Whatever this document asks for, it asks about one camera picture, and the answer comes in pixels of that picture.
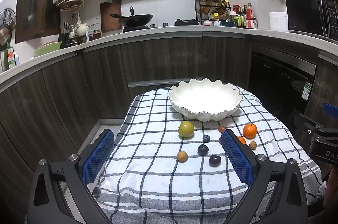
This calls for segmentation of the person right hand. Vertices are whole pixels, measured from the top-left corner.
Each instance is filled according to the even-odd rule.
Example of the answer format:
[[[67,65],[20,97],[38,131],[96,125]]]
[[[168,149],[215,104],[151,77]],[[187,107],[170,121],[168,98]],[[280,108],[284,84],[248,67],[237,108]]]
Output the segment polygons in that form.
[[[337,166],[334,166],[329,174],[327,182],[327,191],[324,196],[323,206],[325,209],[327,209],[335,200],[335,197],[337,196],[337,188],[338,188],[338,171]]]

